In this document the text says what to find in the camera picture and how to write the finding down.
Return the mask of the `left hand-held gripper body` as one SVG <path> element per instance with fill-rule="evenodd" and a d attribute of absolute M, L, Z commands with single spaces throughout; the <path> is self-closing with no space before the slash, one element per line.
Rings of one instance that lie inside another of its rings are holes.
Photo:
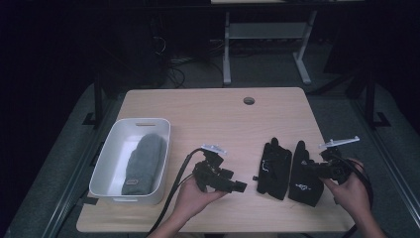
<path fill-rule="evenodd" d="M 193 176 L 201 191 L 206 192 L 207 187 L 210 186 L 219 191 L 231 193 L 232 179 L 225 179 L 220 176 L 221 164 L 224 159 L 220 156 L 226 154 L 225 151 L 218 146 L 203 144 L 200 147 L 205 159 L 197 163 L 193 169 Z"/>

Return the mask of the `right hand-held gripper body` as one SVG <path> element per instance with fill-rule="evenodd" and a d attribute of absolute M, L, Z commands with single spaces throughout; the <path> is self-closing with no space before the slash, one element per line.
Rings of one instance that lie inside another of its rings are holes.
<path fill-rule="evenodd" d="M 339 146 L 358 142 L 359 140 L 360 138 L 355 136 L 351 139 L 330 139 L 328 142 L 321 144 L 319 148 L 323 149 L 321 157 L 324 162 L 320 164 L 318 177 L 335 180 L 338 184 L 344 183 L 352 171 L 347 161 L 342 157 Z"/>

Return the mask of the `black glove with white print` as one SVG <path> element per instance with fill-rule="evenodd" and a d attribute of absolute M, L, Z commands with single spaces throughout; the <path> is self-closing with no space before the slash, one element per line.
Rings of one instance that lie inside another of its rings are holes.
<path fill-rule="evenodd" d="M 312 176 L 307 176 L 301 166 L 302 161 L 309 161 L 309 153 L 303 141 L 299 141 L 293 154 L 288 198 L 315 207 L 324 191 L 324 184 Z"/>

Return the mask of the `grey mitten with label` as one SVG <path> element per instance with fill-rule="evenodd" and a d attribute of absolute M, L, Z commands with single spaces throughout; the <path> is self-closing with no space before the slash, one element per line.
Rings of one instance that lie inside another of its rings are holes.
<path fill-rule="evenodd" d="M 152 192 L 164 139 L 158 134 L 147 134 L 131 153 L 126 167 L 123 195 L 147 195 Z"/>

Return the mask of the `white plastic bin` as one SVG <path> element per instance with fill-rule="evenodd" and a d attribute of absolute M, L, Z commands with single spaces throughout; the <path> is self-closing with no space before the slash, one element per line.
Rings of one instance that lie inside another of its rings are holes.
<path fill-rule="evenodd" d="M 164 139 L 152 192 L 147 195 L 123 195 L 122 187 L 131 153 L 147 134 L 158 134 Z M 89 185 L 90 192 L 108 203 L 141 205 L 159 203 L 164 194 L 169 148 L 170 123 L 167 120 L 127 118 L 117 121 L 112 126 L 99 155 Z"/>

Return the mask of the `person's right hand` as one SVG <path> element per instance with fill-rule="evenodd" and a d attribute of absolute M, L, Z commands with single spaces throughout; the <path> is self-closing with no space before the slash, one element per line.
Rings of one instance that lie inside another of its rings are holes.
<path fill-rule="evenodd" d="M 322 182 L 356 223 L 372 220 L 368 192 L 355 173 L 351 173 L 342 184 L 336 184 L 330 178 L 322 178 Z"/>

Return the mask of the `person's left hand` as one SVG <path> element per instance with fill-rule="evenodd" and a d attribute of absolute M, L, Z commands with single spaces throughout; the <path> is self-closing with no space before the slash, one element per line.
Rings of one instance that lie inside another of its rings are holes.
<path fill-rule="evenodd" d="M 208 204 L 225 195 L 226 192 L 219 190 L 201 191 L 195 177 L 188 178 L 180 188 L 172 216 L 178 221 L 186 222 L 200 213 Z"/>

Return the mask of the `black glove with metal clip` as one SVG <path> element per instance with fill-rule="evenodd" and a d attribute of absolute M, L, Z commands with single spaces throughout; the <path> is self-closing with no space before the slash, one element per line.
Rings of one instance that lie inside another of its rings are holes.
<path fill-rule="evenodd" d="M 259 174 L 253 177 L 258 183 L 257 192 L 284 200 L 288 189 L 292 153 L 282 148 L 276 138 L 265 143 Z"/>

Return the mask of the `dark computer tower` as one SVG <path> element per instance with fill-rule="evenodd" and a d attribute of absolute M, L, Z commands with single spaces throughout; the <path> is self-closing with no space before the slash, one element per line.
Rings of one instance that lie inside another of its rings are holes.
<path fill-rule="evenodd" d="M 123 19 L 111 27 L 111 51 L 126 88 L 160 88 L 166 82 L 165 67 L 156 54 L 150 25 Z"/>

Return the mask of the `aluminium floor rail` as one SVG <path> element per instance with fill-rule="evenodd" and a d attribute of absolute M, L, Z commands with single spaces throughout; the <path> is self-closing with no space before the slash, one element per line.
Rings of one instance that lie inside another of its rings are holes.
<path fill-rule="evenodd" d="M 356 100 L 352 106 L 379 152 L 392 186 L 403 202 L 416 233 L 420 233 L 420 136 L 396 108 L 392 99 L 373 111 L 368 121 L 366 108 Z"/>
<path fill-rule="evenodd" d="M 88 191 L 93 164 L 117 118 L 122 100 L 104 99 L 103 103 L 104 118 L 99 124 L 84 122 L 93 114 L 92 100 L 80 100 L 76 104 L 44 165 L 43 176 L 49 182 L 46 188 L 52 189 L 49 195 L 52 211 L 41 232 L 42 238 L 57 237 L 77 202 Z"/>

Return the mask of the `black stand post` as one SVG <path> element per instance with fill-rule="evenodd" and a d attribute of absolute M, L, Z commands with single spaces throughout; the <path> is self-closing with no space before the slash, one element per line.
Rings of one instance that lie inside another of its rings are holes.
<path fill-rule="evenodd" d="M 94 111 L 86 114 L 83 125 L 90 125 L 94 129 L 97 129 L 103 119 L 103 102 L 102 102 L 102 87 L 101 87 L 101 77 L 97 73 L 94 77 L 93 82 L 94 90 Z"/>
<path fill-rule="evenodd" d="M 371 71 L 367 73 L 365 119 L 368 125 L 375 130 L 378 127 L 390 127 L 390 123 L 382 112 L 374 111 L 375 80 Z"/>

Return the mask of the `white metal desk frame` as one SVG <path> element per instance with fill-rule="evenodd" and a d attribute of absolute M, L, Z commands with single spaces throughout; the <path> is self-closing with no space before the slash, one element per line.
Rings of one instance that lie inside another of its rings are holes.
<path fill-rule="evenodd" d="M 234 23 L 230 13 L 225 14 L 224 24 L 224 53 L 223 53 L 223 84 L 232 83 L 230 66 L 230 41 L 231 40 L 297 40 L 302 41 L 300 49 L 293 53 L 293 59 L 302 82 L 311 83 L 303 57 L 312 33 L 317 11 L 309 14 L 306 22 L 291 23 Z"/>

